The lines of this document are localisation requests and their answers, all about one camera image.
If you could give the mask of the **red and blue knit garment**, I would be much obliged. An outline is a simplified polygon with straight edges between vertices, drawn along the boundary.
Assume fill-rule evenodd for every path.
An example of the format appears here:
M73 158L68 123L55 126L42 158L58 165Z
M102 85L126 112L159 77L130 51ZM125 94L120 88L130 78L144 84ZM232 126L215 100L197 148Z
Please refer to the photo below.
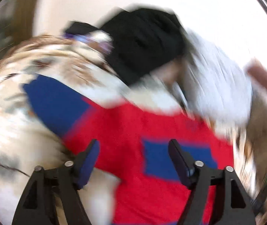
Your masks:
M175 224L189 197L168 154L176 139L195 160L211 168L233 165L232 147L202 120L170 116L125 102L104 108L59 81L38 76L23 86L30 105L72 153L92 139L100 143L95 167L120 179L113 224Z

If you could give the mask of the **cream leaf-print fleece blanket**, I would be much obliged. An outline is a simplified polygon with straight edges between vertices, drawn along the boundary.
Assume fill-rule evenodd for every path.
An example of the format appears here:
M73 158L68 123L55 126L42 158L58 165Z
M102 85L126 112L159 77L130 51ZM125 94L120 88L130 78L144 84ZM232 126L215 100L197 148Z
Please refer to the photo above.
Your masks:
M162 84L126 86L106 44L0 61L0 224L255 224L235 146Z

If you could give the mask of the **brown wooden headboard rail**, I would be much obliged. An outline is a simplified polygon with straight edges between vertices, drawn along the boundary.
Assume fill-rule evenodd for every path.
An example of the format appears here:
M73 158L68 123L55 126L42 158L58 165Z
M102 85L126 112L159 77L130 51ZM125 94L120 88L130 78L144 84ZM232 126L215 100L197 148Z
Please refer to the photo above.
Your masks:
M267 90L267 70L258 60L252 60L249 66L247 66L246 72Z

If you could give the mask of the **purple and white small item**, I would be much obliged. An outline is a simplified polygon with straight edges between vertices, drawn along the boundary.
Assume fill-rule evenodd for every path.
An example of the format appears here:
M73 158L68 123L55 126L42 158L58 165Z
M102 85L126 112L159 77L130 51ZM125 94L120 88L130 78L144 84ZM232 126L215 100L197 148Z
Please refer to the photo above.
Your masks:
M113 49L112 38L109 34L101 30L92 31L84 35L65 33L64 37L75 40L80 47L85 45L102 54L110 54Z

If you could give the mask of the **light grey quilted pillow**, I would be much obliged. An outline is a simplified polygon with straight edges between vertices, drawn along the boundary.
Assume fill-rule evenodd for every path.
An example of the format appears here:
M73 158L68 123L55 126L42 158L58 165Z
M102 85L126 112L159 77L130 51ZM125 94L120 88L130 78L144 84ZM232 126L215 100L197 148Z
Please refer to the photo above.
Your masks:
M245 125L252 103L249 77L209 40L192 31L186 38L181 89L188 109L214 121Z

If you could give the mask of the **black clothing pile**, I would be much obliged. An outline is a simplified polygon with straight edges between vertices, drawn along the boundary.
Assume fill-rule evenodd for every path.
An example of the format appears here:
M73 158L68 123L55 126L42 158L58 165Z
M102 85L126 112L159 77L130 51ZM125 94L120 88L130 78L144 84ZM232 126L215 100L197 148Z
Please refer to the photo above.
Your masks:
M185 31L177 16L162 10L119 10L99 27L73 21L64 33L68 37L84 36L97 30L112 38L112 50L105 60L126 85L187 52Z

